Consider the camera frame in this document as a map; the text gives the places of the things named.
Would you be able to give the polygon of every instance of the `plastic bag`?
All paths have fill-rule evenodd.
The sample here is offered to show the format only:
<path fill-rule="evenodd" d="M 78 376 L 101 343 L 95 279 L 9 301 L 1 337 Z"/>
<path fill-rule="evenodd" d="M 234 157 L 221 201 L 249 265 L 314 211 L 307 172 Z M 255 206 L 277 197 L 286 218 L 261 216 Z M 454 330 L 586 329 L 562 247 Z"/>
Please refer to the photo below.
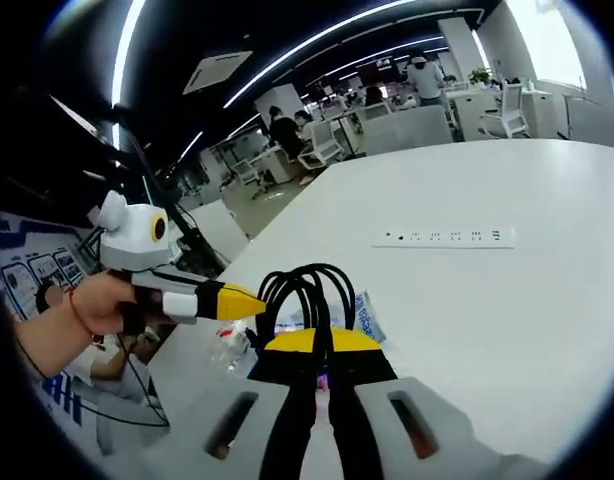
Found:
<path fill-rule="evenodd" d="M 354 322 L 354 330 L 360 330 L 368 337 L 374 339 L 378 343 L 385 341 L 385 334 L 378 325 L 378 319 L 376 313 L 369 300 L 369 294 L 364 291 L 356 295 L 355 299 L 356 307 L 356 321 Z M 328 304 L 329 313 L 331 317 L 332 327 L 345 327 L 345 312 L 340 303 Z M 305 328 L 303 321 L 302 310 L 297 310 L 283 320 L 276 322 L 275 332 L 293 332 L 294 330 L 302 330 Z"/>

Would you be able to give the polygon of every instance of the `red string bracelet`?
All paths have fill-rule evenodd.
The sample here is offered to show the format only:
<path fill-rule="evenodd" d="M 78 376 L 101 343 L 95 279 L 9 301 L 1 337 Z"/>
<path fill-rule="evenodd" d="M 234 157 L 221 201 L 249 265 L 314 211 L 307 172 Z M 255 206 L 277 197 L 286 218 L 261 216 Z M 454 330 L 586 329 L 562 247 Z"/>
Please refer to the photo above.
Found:
<path fill-rule="evenodd" d="M 74 299 L 72 298 L 74 296 L 74 292 L 75 292 L 75 289 L 72 289 L 72 290 L 69 291 L 69 304 L 71 305 L 71 309 L 74 312 L 74 316 L 78 319 L 78 322 L 82 325 L 82 327 L 85 329 L 85 331 L 92 338 L 92 341 L 95 341 L 95 339 L 96 339 L 96 337 L 98 337 L 98 335 L 94 335 L 94 333 L 89 329 L 89 327 L 87 327 L 87 325 L 85 324 L 83 319 L 80 317 L 80 315 L 78 315 L 78 311 L 76 310 L 76 307 L 74 305 Z"/>

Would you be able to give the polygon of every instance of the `window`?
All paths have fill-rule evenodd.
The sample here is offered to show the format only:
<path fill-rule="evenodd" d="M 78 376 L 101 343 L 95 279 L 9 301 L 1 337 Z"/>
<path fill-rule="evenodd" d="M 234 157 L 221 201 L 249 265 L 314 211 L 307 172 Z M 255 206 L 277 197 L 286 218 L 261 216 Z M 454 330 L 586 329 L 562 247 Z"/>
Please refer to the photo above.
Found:
<path fill-rule="evenodd" d="M 507 0 L 539 80 L 586 88 L 578 52 L 552 0 Z"/>

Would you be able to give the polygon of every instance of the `black cable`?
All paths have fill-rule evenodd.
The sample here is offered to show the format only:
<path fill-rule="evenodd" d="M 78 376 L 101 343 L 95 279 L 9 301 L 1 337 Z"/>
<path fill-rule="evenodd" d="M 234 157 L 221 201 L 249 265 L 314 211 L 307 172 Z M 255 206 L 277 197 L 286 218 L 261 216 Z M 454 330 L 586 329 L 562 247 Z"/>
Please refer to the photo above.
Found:
<path fill-rule="evenodd" d="M 49 377 L 47 375 L 45 375 L 40 368 L 38 368 L 38 365 L 36 365 L 36 362 L 34 362 L 31 357 L 29 356 L 29 353 L 27 352 L 27 350 L 25 350 L 25 347 L 23 347 L 23 344 L 20 342 L 20 339 L 18 338 L 17 335 L 14 335 L 14 338 L 16 339 L 16 343 L 18 344 L 18 347 L 20 347 L 20 350 L 23 352 L 23 354 L 25 355 L 25 357 L 27 358 L 27 361 L 31 364 L 32 367 L 34 367 L 34 370 L 36 370 L 36 372 L 38 373 L 38 375 L 40 375 L 43 380 L 49 380 Z M 61 390 L 60 391 L 61 394 L 68 396 L 69 393 Z M 169 423 L 143 423 L 143 422 L 134 422 L 132 420 L 125 420 L 124 418 L 118 418 L 118 417 L 114 417 L 113 415 L 107 415 L 106 413 L 103 412 L 99 412 L 98 410 L 94 410 L 93 408 L 89 408 L 87 405 L 83 405 L 82 403 L 80 404 L 80 407 L 95 413 L 96 415 L 99 415 L 101 417 L 105 417 L 108 418 L 110 420 L 114 420 L 116 422 L 119 423 L 126 423 L 127 425 L 137 425 L 137 426 L 141 426 L 141 427 L 168 427 Z"/>
<path fill-rule="evenodd" d="M 256 348 L 262 349 L 273 340 L 280 307 L 291 295 L 296 293 L 303 310 L 305 328 L 316 328 L 317 334 L 329 331 L 330 313 L 325 299 L 323 275 L 338 291 L 345 314 L 345 328 L 352 330 L 356 318 L 354 287 L 347 275 L 339 268 L 325 263 L 313 263 L 295 268 L 290 272 L 271 272 L 262 281 L 258 298 L 267 304 L 265 313 L 256 316 L 257 333 L 250 332 L 248 338 L 254 339 Z"/>
<path fill-rule="evenodd" d="M 134 375 L 136 376 L 136 380 L 138 380 L 138 383 L 140 384 L 140 388 L 142 389 L 143 393 L 145 394 L 145 398 L 147 399 L 147 403 L 149 403 L 149 406 L 151 407 L 151 409 L 154 411 L 154 413 L 156 414 L 156 416 L 158 418 L 160 418 L 164 423 L 166 423 L 167 425 L 169 425 L 169 422 L 167 421 L 167 419 L 165 419 L 164 417 L 162 417 L 160 415 L 160 413 L 158 412 L 158 410 L 156 409 L 156 407 L 154 406 L 153 403 L 151 403 L 151 399 L 149 398 L 149 392 L 147 391 L 147 388 L 145 387 L 145 384 L 143 383 L 143 381 L 140 379 L 140 376 L 138 375 L 138 372 L 136 371 L 136 367 L 134 367 L 131 363 L 131 361 L 129 360 L 129 352 L 127 351 L 127 349 L 125 348 L 125 344 L 123 343 L 122 338 L 120 338 L 119 334 L 116 334 L 116 338 L 118 339 L 118 342 L 120 343 L 120 348 L 123 349 L 123 352 L 125 353 L 125 361 L 129 364 L 129 366 L 131 367 L 132 371 L 134 372 Z"/>

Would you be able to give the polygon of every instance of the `poster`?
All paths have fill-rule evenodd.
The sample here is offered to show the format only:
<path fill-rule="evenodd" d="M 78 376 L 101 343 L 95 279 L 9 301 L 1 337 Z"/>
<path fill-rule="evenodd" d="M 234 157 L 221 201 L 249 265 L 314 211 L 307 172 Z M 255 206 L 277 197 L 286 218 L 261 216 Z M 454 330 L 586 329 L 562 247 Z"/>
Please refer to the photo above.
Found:
<path fill-rule="evenodd" d="M 0 272 L 5 279 L 7 292 L 14 304 L 14 312 L 18 313 L 23 320 L 38 315 L 36 309 L 36 290 L 38 282 L 29 267 L 20 261 L 16 261 L 1 267 Z"/>
<path fill-rule="evenodd" d="M 52 256 L 69 281 L 69 284 L 72 287 L 77 287 L 83 281 L 84 274 L 72 253 L 67 249 L 59 249 Z"/>
<path fill-rule="evenodd" d="M 38 279 L 38 284 L 42 284 L 43 281 L 49 280 L 54 285 L 58 285 L 61 290 L 66 291 L 69 290 L 71 284 L 67 281 L 65 274 L 63 271 L 58 268 L 58 263 L 54 260 L 54 257 L 47 253 L 45 255 L 36 256 L 27 261 L 29 268 L 36 278 Z"/>

